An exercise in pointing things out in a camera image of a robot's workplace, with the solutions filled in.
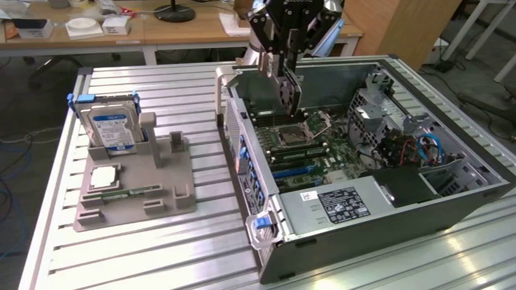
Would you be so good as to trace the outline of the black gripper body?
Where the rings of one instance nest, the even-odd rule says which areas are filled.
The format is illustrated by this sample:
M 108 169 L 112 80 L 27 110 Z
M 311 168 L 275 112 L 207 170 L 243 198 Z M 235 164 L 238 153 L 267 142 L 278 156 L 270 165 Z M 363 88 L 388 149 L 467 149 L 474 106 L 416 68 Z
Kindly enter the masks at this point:
M 306 28 L 307 31 L 324 27 L 324 1 L 264 1 L 267 14 L 275 31 Z

